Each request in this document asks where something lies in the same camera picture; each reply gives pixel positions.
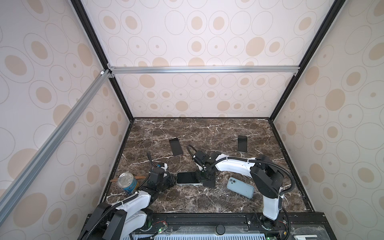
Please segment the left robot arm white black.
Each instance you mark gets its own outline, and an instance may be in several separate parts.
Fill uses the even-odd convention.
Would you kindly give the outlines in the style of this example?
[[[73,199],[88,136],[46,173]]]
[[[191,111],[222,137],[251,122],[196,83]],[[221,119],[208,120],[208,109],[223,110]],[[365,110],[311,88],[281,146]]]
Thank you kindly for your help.
[[[112,205],[99,204],[86,220],[79,240],[120,240],[137,229],[152,227],[153,212],[148,209],[159,194],[176,185],[168,171],[168,165],[155,165],[147,152],[150,162],[149,174],[136,191]]]

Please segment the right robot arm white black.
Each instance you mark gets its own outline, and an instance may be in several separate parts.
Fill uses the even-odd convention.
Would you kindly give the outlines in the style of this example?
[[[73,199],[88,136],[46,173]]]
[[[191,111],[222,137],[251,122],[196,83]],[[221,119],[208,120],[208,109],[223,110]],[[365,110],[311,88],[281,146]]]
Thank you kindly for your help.
[[[240,158],[215,152],[210,156],[198,151],[192,145],[187,150],[199,167],[197,180],[205,187],[216,186],[217,172],[232,172],[253,179],[258,191],[263,195],[263,222],[275,222],[282,210],[286,193],[292,192],[296,182],[290,171],[273,163],[267,156]]]

